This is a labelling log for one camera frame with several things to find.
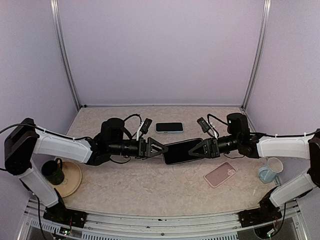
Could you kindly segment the pink phone case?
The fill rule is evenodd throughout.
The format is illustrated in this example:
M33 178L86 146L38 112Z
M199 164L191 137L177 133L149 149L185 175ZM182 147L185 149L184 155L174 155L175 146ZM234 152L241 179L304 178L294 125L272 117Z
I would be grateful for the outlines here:
M229 162L224 162L209 173L205 174L204 179L212 188L217 188L234 176L236 172L237 170Z

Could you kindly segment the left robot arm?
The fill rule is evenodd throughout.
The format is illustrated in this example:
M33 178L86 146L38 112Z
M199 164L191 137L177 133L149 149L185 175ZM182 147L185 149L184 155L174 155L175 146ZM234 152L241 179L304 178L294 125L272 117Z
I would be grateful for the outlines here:
M34 193L50 214L63 223L70 218L62 197L51 187L44 175L32 163L33 155L49 155L75 160L89 166L99 166L111 156L149 159L168 151L168 147L149 137L133 138L120 118L110 118L101 124L93 138L74 138L40 128L32 118L11 125L13 131L4 141L4 167L17 176Z

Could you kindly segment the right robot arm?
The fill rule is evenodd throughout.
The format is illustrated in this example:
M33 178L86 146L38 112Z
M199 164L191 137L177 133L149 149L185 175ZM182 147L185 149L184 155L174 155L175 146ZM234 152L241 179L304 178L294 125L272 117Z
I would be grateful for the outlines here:
M197 158L214 159L237 150L251 159L284 157L309 160L309 169L267 193L256 210L256 218L266 222L276 208L320 186L320 131L300 135L268 135L251 132L247 117L239 112L226 117L227 136L212 136L188 153Z

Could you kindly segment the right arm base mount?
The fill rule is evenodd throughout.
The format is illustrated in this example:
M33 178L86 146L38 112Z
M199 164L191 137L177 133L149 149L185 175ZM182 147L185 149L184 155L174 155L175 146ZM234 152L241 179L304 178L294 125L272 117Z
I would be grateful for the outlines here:
M268 210L259 207L240 211L238 217L241 227L246 228L281 219L282 213L279 208Z

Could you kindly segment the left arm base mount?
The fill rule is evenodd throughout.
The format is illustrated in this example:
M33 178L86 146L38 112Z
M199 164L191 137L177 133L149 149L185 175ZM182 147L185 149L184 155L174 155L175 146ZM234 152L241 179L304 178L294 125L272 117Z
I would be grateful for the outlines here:
M88 214L84 211L50 207L46 208L43 218L70 227L84 228Z

